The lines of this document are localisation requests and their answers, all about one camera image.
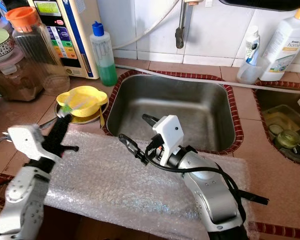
white tube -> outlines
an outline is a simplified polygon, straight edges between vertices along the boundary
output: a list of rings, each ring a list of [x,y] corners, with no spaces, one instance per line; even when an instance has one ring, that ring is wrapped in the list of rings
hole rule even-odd
[[[277,88],[277,87],[269,87],[269,86],[257,86],[257,85],[249,85],[249,84],[243,84],[238,82],[230,82],[230,81],[217,81],[217,80],[208,80],[208,79],[197,79],[197,78],[187,78],[187,77],[179,77],[179,76],[170,76],[165,75],[149,70],[145,70],[142,68],[137,68],[133,66],[124,66],[124,65],[115,65],[117,68],[121,69],[131,69],[136,70],[139,72],[143,72],[146,74],[151,74],[159,77],[169,78],[169,79],[175,79],[175,80],[182,80],[182,81],[188,81],[188,82],[200,82],[200,83],[210,83],[210,84],[221,84],[221,85],[230,85],[235,87],[241,87],[241,88],[247,88],[247,89],[261,89],[261,90],[269,90],[274,92],[281,92],[281,93],[289,93],[289,94],[300,94],[300,90],[291,90],[291,89],[284,89],[284,88]]]
[[[124,44],[121,44],[121,45],[118,45],[118,46],[113,46],[112,49],[113,50],[120,49],[120,48],[123,48],[125,46],[130,45],[130,44],[133,44],[134,42],[138,41],[143,36],[145,36],[148,33],[150,33],[159,23],[162,22],[163,19],[166,18],[166,16],[168,16],[168,14],[172,11],[172,9],[174,9],[174,7],[177,5],[178,2],[179,2],[179,0],[174,0],[174,2],[172,3],[172,5],[168,9],[168,11],[161,18],[159,18],[151,27],[147,28],[141,35],[135,37],[134,39],[132,39],[132,40],[130,40],[130,41],[124,43]]]

faucet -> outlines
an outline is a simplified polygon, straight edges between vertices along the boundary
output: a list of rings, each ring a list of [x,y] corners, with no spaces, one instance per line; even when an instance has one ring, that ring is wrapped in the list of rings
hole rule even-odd
[[[181,0],[181,11],[179,18],[179,27],[175,30],[175,46],[177,49],[184,47],[184,28],[185,28],[185,17],[186,17],[187,4],[185,0]]]
[[[189,6],[195,6],[202,1],[203,0],[181,0],[179,27],[175,30],[175,46],[177,49],[182,49],[184,47],[184,29],[187,4]]]

bubble wrap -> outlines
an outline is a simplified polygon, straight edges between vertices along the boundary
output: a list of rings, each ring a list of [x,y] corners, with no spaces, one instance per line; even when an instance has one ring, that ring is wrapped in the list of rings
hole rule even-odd
[[[148,144],[137,143],[142,150]],[[53,168],[46,205],[167,239],[209,239],[179,173],[145,167],[116,137],[70,131],[63,144],[80,150],[66,152]],[[199,154],[217,162],[241,189],[249,189],[243,159]],[[253,221],[249,204],[243,203],[246,224]],[[249,235],[258,239],[254,232]]]

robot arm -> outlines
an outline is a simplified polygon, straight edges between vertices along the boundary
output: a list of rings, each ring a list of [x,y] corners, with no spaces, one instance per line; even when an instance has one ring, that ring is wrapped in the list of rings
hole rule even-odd
[[[0,240],[34,240],[44,217],[50,172],[65,150],[78,151],[77,146],[62,146],[71,115],[58,118],[47,137],[36,125],[17,125],[8,129],[15,148],[29,159],[5,192],[5,205],[0,213]]]
[[[184,133],[177,116],[157,119],[144,114],[142,118],[152,126],[156,134],[144,153],[124,134],[119,135],[119,140],[143,164],[151,163],[162,170],[182,173],[211,240],[247,240],[243,225],[246,213],[240,196],[243,191],[238,189],[232,178],[211,159],[200,157],[193,147],[180,146]],[[251,201],[268,203],[268,199],[264,197],[244,193]]]

blue bottle cap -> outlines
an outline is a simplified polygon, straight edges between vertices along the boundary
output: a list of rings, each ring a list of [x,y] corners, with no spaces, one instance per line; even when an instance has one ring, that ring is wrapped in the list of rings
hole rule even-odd
[[[93,34],[98,37],[101,37],[105,34],[103,24],[97,21],[94,21],[94,24],[92,24],[92,30],[93,30]]]

